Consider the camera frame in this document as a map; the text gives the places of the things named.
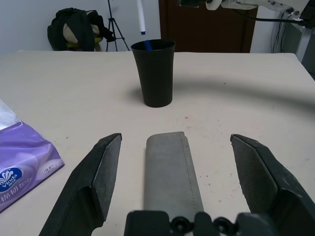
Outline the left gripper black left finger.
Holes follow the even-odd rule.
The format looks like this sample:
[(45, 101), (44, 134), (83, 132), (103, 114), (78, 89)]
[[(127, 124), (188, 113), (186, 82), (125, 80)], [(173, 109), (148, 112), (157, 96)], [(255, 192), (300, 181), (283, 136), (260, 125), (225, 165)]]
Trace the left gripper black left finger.
[(114, 192), (122, 135), (100, 139), (70, 174), (40, 235), (90, 236), (106, 221)]

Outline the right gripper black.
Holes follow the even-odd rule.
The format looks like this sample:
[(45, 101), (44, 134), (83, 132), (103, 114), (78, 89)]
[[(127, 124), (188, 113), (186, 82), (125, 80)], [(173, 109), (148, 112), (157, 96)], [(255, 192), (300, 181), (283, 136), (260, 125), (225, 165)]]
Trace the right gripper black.
[(178, 0), (178, 5), (186, 7), (199, 7), (201, 2), (205, 2), (205, 0)]

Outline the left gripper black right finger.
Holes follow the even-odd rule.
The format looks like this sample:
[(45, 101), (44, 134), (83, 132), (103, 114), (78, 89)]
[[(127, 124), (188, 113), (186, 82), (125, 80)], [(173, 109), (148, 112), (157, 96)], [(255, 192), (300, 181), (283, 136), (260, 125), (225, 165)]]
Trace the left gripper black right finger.
[(313, 236), (315, 204), (296, 177), (257, 140), (233, 134), (230, 141), (251, 213), (267, 214), (282, 236)]

